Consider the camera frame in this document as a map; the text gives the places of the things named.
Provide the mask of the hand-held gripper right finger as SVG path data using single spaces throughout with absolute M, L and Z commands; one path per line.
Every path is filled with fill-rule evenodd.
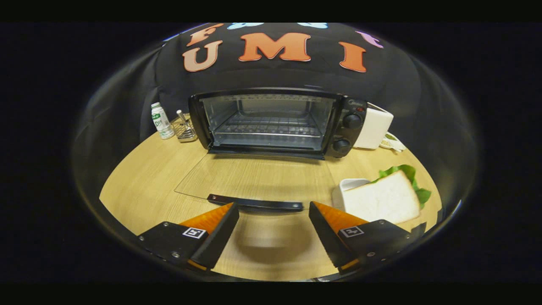
M 319 202 L 310 202 L 309 219 L 341 275 L 372 271 L 414 243 L 413 233 L 387 220 L 370 222 Z

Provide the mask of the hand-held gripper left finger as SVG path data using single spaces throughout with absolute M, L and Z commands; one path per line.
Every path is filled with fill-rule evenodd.
M 180 224 L 157 224 L 139 234 L 138 243 L 178 268 L 207 272 L 215 268 L 238 219 L 238 204 L 231 202 Z

